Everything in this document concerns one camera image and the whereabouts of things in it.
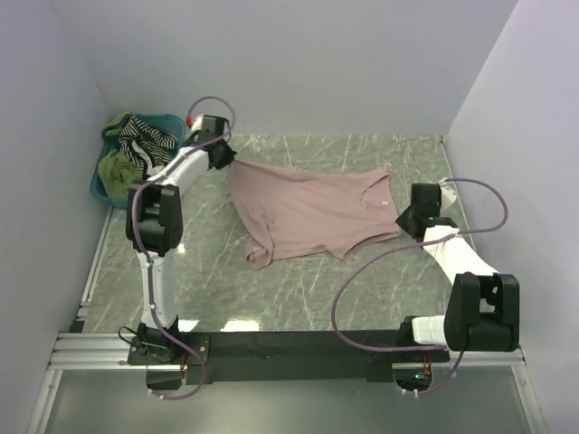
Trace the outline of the pink tank top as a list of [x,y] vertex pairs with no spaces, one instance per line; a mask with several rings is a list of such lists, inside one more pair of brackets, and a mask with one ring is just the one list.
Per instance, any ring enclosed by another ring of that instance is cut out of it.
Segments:
[[382,167],[317,174],[235,160],[228,186],[250,234],[245,256],[253,269],[323,252],[344,259],[360,245],[401,233],[390,176]]

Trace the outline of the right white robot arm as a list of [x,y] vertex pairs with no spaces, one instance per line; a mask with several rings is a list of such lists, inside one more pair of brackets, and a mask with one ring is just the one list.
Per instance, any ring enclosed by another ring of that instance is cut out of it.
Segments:
[[442,215],[455,198],[444,181],[413,184],[410,204],[396,220],[451,283],[444,314],[408,316],[401,323],[397,350],[409,361],[420,359],[429,345],[502,353],[519,346],[519,282],[491,267],[465,240],[468,232]]

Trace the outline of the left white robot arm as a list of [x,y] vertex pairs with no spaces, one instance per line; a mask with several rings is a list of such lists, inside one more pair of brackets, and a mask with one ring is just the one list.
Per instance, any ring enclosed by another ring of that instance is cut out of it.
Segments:
[[126,234],[137,252],[143,282],[137,336],[160,363],[173,362],[185,345],[178,329],[172,271],[184,229],[181,197],[200,176],[233,161],[235,152],[228,141],[235,120],[189,118],[189,136],[176,156],[129,192]]

